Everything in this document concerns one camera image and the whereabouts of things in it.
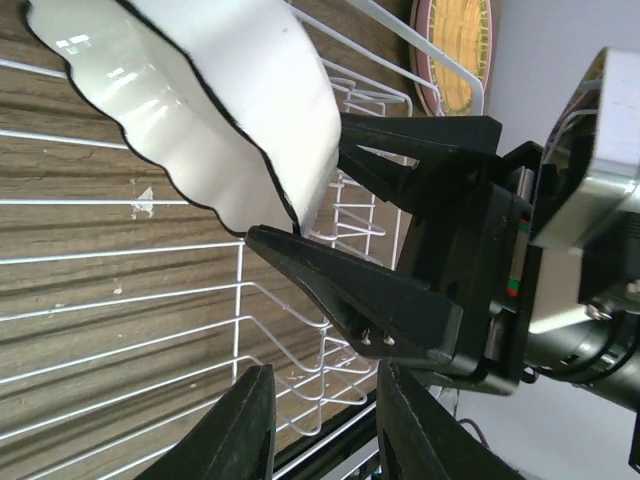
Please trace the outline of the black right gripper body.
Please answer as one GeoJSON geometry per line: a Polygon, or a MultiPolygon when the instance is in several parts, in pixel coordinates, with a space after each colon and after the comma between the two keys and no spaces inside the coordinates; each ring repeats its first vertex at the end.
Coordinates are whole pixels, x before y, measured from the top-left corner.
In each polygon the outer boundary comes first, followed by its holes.
{"type": "Polygon", "coordinates": [[[521,379],[532,260],[528,246],[531,189],[542,155],[527,141],[480,171],[457,192],[437,198],[412,219],[399,269],[458,305],[441,361],[410,362],[426,385],[511,394],[521,379]]]}

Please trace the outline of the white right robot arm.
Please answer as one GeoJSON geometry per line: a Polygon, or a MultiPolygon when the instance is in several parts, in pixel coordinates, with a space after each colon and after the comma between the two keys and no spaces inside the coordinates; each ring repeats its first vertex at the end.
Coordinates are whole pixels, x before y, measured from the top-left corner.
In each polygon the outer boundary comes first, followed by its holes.
{"type": "Polygon", "coordinates": [[[596,122],[557,163],[497,154],[488,116],[342,115],[339,168],[411,217],[388,269],[267,226],[248,246],[360,355],[421,383],[511,394],[526,369],[639,406],[639,210],[591,185],[596,122]]]}

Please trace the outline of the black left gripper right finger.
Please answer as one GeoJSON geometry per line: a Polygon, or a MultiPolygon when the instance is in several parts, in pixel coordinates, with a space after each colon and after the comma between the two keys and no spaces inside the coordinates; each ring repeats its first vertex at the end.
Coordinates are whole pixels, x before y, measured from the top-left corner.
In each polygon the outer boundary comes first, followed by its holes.
{"type": "Polygon", "coordinates": [[[384,479],[520,479],[467,432],[410,371],[377,370],[377,437],[384,479]]]}

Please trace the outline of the white wire dish rack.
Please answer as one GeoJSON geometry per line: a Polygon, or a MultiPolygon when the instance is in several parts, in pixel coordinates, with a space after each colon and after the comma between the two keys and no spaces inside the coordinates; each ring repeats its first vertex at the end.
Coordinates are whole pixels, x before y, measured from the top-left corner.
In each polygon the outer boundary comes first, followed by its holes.
{"type": "Polygon", "coordinates": [[[362,405],[375,367],[189,205],[1,5],[1,475],[131,479],[249,367],[276,447],[362,405]]]}

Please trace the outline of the white scalloped bowl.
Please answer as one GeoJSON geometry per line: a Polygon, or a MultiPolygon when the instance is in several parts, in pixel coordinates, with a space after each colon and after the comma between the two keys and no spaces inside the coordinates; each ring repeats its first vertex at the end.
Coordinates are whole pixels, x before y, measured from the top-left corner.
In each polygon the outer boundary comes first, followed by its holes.
{"type": "Polygon", "coordinates": [[[310,232],[341,120],[286,2],[31,1],[25,20],[132,151],[227,231],[310,232]]]}

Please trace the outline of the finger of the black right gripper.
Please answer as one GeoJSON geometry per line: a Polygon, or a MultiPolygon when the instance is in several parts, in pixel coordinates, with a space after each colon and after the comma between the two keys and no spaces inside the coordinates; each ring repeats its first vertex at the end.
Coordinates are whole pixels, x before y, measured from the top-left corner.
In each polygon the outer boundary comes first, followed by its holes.
{"type": "Polygon", "coordinates": [[[501,132],[490,116],[342,113],[338,168],[380,200],[420,215],[490,181],[501,132]]]}
{"type": "Polygon", "coordinates": [[[300,288],[368,358],[450,361],[463,310],[405,274],[268,226],[246,244],[300,288]]]}

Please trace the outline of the yellow woven bamboo tray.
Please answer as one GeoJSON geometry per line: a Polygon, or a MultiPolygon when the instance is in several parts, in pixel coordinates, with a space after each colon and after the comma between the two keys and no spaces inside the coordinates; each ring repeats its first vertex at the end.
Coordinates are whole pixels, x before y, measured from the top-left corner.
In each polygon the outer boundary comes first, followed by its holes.
{"type": "MultiPolygon", "coordinates": [[[[493,50],[493,17],[487,0],[433,1],[429,11],[429,41],[477,77],[486,88],[493,50]]],[[[468,115],[472,109],[469,83],[441,63],[429,60],[432,83],[441,95],[445,115],[468,115]]]]}

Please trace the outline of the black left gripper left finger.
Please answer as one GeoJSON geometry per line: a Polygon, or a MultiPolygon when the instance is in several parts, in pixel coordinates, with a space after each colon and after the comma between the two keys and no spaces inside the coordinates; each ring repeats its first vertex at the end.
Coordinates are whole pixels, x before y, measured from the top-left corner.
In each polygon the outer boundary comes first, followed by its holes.
{"type": "Polygon", "coordinates": [[[275,455],[273,367],[249,367],[196,426],[139,480],[270,479],[275,455]]]}

